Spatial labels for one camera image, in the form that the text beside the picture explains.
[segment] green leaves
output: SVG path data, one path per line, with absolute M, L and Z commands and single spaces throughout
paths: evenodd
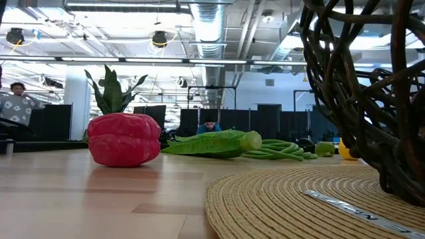
M 131 94 L 131 92 L 138 86 L 140 86 L 141 84 L 143 84 L 145 82 L 147 75 L 142 76 L 137 83 L 134 86 L 130 86 L 126 92 L 124 92 L 123 97 L 127 96 L 128 94 Z
M 111 69 L 105 65 L 105 89 L 102 95 L 97 83 L 93 80 L 92 75 L 87 70 L 85 70 L 85 72 L 86 77 L 91 79 L 89 84 L 94 89 L 96 102 L 104 115 L 123 112 L 127 108 L 128 104 L 134 100 L 135 96 L 139 94 L 139 92 L 134 95 L 131 95 L 131 93 L 137 86 L 143 84 L 147 77 L 147 75 L 142 76 L 137 81 L 136 85 L 130 86 L 127 91 L 123 93 L 121 84 L 118 81 L 117 72 L 115 70 L 111 71 Z
M 104 100 L 102 93 L 100 93 L 98 85 L 93 80 L 92 75 L 87 70 L 84 70 L 84 71 L 86 72 L 86 77 L 92 80 L 92 83 L 90 85 L 93 87 L 94 97 L 96 99 L 96 102 L 98 103 L 99 109 L 102 111 L 104 115 L 112 113 L 111 108 Z
M 118 82 L 117 72 L 111 70 L 105 65 L 105 91 L 103 99 L 112 112 L 122 111 L 122 91 L 121 84 Z
M 203 153 L 224 153 L 240 149 L 237 139 L 223 139 L 219 137 L 204 137 L 186 140 L 182 143 L 172 143 L 172 146 L 163 149 L 162 153 L 178 155 L 193 155 Z

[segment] black chair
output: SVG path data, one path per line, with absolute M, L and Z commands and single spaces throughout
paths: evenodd
M 0 123 L 0 154 L 13 153 L 13 147 L 9 148 L 11 152 L 7 152 L 10 144 L 14 145 L 23 139 L 27 141 L 35 138 L 35 133 L 26 125 L 4 118 L 0 118 L 0 121 L 16 126 L 9 127 Z

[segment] dark hair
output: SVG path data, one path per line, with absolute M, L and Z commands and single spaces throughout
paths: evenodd
M 22 83 L 20 83 L 20 82 L 15 82 L 15 83 L 11 84 L 11 90 L 12 90 L 12 89 L 13 89 L 13 87 L 15 87 L 15 86 L 20 86 L 20 87 L 22 87 L 22 89 L 23 89 L 23 90 L 26 90 L 26 89 L 25 89 L 25 85 L 24 85 L 24 84 L 22 84 Z
M 205 117 L 204 123 L 212 123 L 212 122 L 215 122 L 214 117 L 211 117 L 211 116 Z

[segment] cubicle divider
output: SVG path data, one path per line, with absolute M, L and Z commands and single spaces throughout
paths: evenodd
M 45 109 L 33 110 L 29 128 L 36 137 L 33 141 L 67 141 L 70 138 L 71 105 L 46 105 Z
M 158 123 L 159 127 L 164 129 L 166 110 L 167 106 L 142 106 L 135 107 L 133 113 L 151 116 Z
M 217 119 L 220 127 L 240 131 L 257 131 L 268 139 L 293 139 L 307 137 L 309 129 L 307 112 L 281 112 L 278 106 L 259 107 L 259 110 L 181 110 L 180 130 L 185 135 L 195 134 L 198 122 L 205 116 Z
M 311 136 L 311 140 L 313 142 L 316 141 L 332 141 L 333 139 L 328 138 L 329 133 L 333 134 L 335 137 L 337 137 L 338 129 L 337 127 L 331 123 L 329 120 L 323 116 L 319 110 L 317 109 L 317 106 L 313 107 L 313 111 L 311 112 L 311 130 L 313 132 L 313 135 Z

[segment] wall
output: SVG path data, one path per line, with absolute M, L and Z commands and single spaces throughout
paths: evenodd
M 266 79 L 274 79 L 274 86 L 266 86 Z M 263 74 L 244 73 L 239 83 L 236 95 L 238 110 L 257 110 L 258 104 L 281 104 L 282 111 L 294 110 L 294 90 L 310 90 L 308 82 L 304 82 L 304 73 L 297 76 L 292 74 Z M 231 85 L 233 72 L 226 72 L 226 84 Z M 313 94 L 306 92 L 296 103 L 297 111 L 312 110 L 315 105 Z M 234 99 L 230 90 L 224 95 L 224 108 L 234 109 Z

